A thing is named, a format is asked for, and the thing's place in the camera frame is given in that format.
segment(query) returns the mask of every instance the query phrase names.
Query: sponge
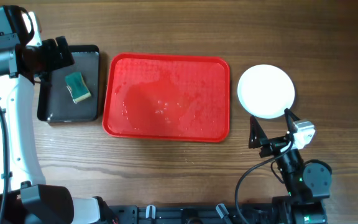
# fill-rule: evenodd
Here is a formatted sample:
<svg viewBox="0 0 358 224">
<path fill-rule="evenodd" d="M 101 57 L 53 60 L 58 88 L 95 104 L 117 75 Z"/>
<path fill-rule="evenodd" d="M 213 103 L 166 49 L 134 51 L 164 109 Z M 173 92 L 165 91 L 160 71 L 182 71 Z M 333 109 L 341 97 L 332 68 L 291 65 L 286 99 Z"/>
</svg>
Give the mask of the sponge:
<svg viewBox="0 0 358 224">
<path fill-rule="evenodd" d="M 74 103 L 78 103 L 91 97 L 91 93 L 86 87 L 81 72 L 74 72 L 65 77 L 68 91 L 73 97 Z"/>
</svg>

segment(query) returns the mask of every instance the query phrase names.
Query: black tray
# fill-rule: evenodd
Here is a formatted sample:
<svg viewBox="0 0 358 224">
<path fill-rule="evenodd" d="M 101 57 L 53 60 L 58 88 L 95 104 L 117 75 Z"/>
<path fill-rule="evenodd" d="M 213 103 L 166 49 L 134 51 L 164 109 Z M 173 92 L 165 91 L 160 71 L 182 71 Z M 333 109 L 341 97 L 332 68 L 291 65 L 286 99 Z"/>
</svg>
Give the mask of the black tray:
<svg viewBox="0 0 358 224">
<path fill-rule="evenodd" d="M 49 123 L 93 121 L 98 117 L 99 98 L 99 48 L 95 45 L 68 47 L 74 65 L 53 71 L 48 82 L 42 82 L 38 100 L 37 117 Z M 81 72 L 91 97 L 74 103 L 67 89 L 65 76 Z"/>
</svg>

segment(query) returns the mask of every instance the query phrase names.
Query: wooden table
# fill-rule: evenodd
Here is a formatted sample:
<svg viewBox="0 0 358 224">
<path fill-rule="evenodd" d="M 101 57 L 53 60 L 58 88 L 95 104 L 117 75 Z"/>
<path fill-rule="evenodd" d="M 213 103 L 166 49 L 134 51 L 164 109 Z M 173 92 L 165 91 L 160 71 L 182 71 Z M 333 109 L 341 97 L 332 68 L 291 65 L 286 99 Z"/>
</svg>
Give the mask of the wooden table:
<svg viewBox="0 0 358 224">
<path fill-rule="evenodd" d="M 37 154 L 50 185 L 110 205 L 234 203 L 238 178 L 262 161 L 248 149 L 249 116 L 239 104 L 240 75 L 261 63 L 286 71 L 296 88 L 294 112 L 316 125 L 305 160 L 333 168 L 330 223 L 358 223 L 358 2 L 356 1 L 101 1 L 18 0 L 42 23 L 43 39 L 96 44 L 101 75 L 120 52 L 213 55 L 231 67 L 231 131 L 220 144 L 108 136 L 101 119 L 49 125 L 33 120 Z M 0 4 L 11 4 L 0 0 Z M 262 121 L 268 136 L 283 119 Z M 285 187 L 268 166 L 241 187 L 241 201 L 269 202 Z"/>
</svg>

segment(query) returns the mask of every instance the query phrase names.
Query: white plate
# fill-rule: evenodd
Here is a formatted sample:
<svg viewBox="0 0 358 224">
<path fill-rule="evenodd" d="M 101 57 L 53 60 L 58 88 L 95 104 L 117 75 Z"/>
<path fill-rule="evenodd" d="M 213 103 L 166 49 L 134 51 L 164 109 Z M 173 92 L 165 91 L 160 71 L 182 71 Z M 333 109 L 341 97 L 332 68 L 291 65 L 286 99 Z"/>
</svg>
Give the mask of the white plate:
<svg viewBox="0 0 358 224">
<path fill-rule="evenodd" d="M 290 77 L 272 65 L 256 65 L 246 70 L 239 81 L 237 95 L 252 115 L 272 119 L 291 108 L 295 88 Z"/>
</svg>

